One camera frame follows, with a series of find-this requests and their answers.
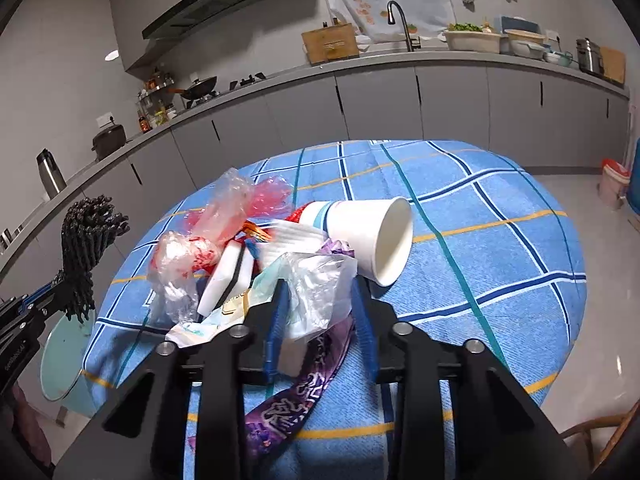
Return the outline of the teal metal bucket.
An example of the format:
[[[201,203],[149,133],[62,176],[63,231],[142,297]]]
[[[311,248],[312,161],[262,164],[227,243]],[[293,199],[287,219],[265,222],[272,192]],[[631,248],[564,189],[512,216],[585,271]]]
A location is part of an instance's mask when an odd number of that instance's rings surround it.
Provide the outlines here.
[[[91,418],[96,412],[82,360],[88,348],[96,315],[88,320],[69,320],[62,316],[48,336],[40,363],[40,387],[50,402],[58,402],[69,411]]]

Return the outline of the white black sponge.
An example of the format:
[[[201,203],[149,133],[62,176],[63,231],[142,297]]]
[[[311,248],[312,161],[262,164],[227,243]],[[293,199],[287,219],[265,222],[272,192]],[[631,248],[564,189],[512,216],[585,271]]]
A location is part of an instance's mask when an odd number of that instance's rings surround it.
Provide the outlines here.
[[[209,278],[198,303],[198,315],[207,318],[228,299],[250,288],[254,257],[244,244],[230,240]]]

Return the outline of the steel stock pot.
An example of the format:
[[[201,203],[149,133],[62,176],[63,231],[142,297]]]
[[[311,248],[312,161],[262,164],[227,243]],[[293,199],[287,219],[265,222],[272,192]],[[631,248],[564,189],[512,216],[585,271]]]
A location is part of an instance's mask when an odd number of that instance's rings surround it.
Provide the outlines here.
[[[600,47],[588,38],[576,40],[579,69],[587,74],[601,77],[604,75],[603,58]]]

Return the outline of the white paper cup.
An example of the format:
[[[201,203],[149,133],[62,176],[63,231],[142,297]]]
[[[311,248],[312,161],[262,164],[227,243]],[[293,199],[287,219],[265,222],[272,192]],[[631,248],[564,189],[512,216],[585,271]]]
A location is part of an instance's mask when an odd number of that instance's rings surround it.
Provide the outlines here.
[[[413,214],[401,196],[387,200],[320,202],[314,228],[346,243],[358,272],[378,286],[390,287],[405,269],[413,241]]]

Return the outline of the wooden knife block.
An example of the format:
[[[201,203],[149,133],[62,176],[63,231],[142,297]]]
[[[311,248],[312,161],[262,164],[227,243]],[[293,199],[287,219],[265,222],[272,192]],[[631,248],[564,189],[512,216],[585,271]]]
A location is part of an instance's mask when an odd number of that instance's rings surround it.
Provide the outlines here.
[[[311,65],[360,57],[356,34],[350,23],[303,32],[302,39]]]

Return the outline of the cream lidded pot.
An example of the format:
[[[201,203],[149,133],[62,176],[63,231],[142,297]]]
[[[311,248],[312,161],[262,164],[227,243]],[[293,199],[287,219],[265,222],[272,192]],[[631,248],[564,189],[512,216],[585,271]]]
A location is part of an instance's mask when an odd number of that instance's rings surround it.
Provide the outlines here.
[[[536,32],[528,32],[521,29],[507,29],[511,52],[519,58],[531,58],[532,60],[542,60],[544,58],[544,36]]]

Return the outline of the red foam net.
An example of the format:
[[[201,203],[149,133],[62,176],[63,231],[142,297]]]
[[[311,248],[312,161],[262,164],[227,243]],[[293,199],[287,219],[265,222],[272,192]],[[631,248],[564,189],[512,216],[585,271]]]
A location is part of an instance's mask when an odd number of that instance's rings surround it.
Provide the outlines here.
[[[310,202],[295,209],[292,214],[285,218],[285,220],[302,224],[303,226],[313,226],[314,219],[317,217],[321,206],[322,203],[320,202]]]

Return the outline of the white red trash bin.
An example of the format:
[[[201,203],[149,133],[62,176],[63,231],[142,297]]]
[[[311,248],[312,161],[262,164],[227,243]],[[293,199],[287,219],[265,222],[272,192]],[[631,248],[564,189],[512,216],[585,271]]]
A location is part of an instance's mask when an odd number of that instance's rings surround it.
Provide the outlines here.
[[[598,196],[606,206],[614,210],[623,206],[629,182],[630,172],[625,166],[614,159],[602,160]]]

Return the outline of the black wok on stove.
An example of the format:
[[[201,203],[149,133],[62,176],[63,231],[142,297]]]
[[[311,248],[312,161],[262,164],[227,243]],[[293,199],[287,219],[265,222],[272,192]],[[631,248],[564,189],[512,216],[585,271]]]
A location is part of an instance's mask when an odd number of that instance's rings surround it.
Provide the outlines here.
[[[187,89],[177,89],[170,88],[169,92],[173,94],[178,94],[186,101],[195,101],[199,99],[203,99],[204,96],[211,96],[215,93],[217,85],[217,77],[208,77],[196,84],[192,84],[191,87]]]

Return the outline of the white vegetable basin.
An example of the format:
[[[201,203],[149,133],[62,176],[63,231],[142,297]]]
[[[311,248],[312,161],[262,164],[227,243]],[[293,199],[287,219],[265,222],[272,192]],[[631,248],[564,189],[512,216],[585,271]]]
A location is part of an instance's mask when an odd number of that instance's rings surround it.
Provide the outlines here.
[[[488,28],[471,25],[451,24],[444,37],[451,51],[470,51],[480,53],[500,52],[502,36]]]

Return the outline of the black range hood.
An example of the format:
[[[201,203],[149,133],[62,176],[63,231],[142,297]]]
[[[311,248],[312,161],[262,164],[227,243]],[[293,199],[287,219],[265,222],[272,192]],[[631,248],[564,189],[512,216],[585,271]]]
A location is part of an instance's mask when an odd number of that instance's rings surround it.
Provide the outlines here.
[[[145,40],[178,38],[213,16],[247,0],[180,0],[142,30]]]

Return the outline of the white paper towel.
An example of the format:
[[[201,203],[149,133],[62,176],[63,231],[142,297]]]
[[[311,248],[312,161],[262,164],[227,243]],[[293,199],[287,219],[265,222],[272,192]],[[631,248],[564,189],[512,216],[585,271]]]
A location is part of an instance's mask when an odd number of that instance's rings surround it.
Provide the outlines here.
[[[273,220],[267,232],[270,236],[268,242],[257,244],[258,262],[262,269],[288,252],[314,254],[328,238],[320,229],[286,220]]]

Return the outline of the pink cellophane wrapper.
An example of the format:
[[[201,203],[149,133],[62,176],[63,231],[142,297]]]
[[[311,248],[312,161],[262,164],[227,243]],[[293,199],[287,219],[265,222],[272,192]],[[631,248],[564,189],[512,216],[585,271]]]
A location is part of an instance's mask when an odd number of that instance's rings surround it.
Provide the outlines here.
[[[287,180],[268,177],[256,183],[231,168],[215,182],[207,205],[186,219],[186,232],[222,243],[235,237],[246,220],[280,219],[292,211],[293,187]]]

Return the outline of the wooden chair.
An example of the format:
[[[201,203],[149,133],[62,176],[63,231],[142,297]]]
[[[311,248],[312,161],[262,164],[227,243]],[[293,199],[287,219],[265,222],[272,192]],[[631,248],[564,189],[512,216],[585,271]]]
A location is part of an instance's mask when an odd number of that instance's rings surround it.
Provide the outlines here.
[[[580,422],[561,438],[582,445],[590,474],[612,474],[639,457],[639,402],[626,412]]]

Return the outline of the purple foil wrapper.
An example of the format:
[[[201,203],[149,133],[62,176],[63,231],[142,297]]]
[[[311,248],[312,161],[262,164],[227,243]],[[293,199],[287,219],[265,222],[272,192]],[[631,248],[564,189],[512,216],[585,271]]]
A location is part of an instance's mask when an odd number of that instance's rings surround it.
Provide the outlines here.
[[[354,329],[350,294],[357,271],[352,248],[327,240],[315,254],[280,255],[255,278],[252,307],[272,298],[277,281],[290,289],[277,371],[293,382],[245,416],[250,460],[282,450],[299,433],[342,366]]]

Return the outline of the grey lower cabinets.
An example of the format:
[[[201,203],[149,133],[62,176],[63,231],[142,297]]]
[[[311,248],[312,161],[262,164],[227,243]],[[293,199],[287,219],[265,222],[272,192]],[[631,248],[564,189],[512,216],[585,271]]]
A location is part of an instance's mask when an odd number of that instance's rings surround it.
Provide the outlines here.
[[[26,224],[1,271],[10,274],[24,252],[57,266],[54,232],[83,192],[113,197],[139,232],[228,167],[314,144],[454,139],[541,174],[588,172],[624,157],[629,101],[627,89],[596,76],[500,54],[403,53],[292,70],[218,96],[90,165]]]

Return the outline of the steel thermos jug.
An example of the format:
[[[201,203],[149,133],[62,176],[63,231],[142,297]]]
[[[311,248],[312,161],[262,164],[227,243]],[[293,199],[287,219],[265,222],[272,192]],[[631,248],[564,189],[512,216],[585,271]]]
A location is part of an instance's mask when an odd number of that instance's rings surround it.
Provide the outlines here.
[[[46,148],[36,157],[41,183],[49,198],[55,198],[66,188],[66,181],[52,153]]]

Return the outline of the gas stove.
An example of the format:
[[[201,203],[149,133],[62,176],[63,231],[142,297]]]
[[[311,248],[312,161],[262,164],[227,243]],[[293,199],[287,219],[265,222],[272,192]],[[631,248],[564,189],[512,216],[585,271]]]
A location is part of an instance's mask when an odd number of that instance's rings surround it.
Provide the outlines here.
[[[258,82],[265,81],[266,79],[267,76],[263,72],[250,74],[246,78],[241,78],[240,80],[232,80],[229,84],[229,90],[239,90],[241,88],[251,86],[252,84],[257,84]]]

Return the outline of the dark kitchen faucet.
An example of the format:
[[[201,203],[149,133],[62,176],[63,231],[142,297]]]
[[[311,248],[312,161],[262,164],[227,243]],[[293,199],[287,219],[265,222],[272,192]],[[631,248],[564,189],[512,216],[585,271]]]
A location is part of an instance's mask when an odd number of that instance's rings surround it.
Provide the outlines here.
[[[408,52],[421,49],[421,39],[413,26],[408,23],[406,14],[402,6],[396,0],[386,3],[386,20],[390,26],[400,22],[402,38]]]

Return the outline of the clear plastic bag red print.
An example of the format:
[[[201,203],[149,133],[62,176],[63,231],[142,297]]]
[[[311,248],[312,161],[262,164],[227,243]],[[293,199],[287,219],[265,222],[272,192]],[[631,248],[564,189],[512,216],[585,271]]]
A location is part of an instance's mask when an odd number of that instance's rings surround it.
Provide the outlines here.
[[[247,219],[252,194],[252,182],[231,168],[215,182],[204,208],[188,212],[181,230],[169,230],[160,237],[146,274],[155,292],[156,318],[166,315],[174,323],[196,320],[194,274],[213,271],[226,244]]]

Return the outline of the black rice cooker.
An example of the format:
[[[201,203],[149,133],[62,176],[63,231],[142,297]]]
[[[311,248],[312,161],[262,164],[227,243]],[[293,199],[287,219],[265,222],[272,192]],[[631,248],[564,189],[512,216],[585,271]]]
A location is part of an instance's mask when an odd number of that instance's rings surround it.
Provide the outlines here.
[[[99,162],[122,148],[127,142],[126,132],[122,125],[108,125],[101,129],[92,139],[92,150]]]

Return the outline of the spice rack with bottles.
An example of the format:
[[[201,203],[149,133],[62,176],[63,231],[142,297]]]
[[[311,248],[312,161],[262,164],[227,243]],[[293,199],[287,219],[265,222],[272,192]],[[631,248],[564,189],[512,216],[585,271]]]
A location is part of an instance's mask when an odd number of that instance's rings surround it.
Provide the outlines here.
[[[166,124],[178,114],[175,104],[175,81],[168,73],[156,70],[138,92],[138,123],[147,133]]]

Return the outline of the orange blue snack wrapper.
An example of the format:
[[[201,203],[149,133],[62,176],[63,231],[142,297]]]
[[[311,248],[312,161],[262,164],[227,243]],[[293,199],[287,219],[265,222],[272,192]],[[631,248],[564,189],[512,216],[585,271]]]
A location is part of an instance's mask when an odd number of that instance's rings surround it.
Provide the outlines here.
[[[259,246],[272,241],[268,231],[250,220],[245,220],[242,229],[235,235],[235,240],[245,246],[255,260],[259,259]]]

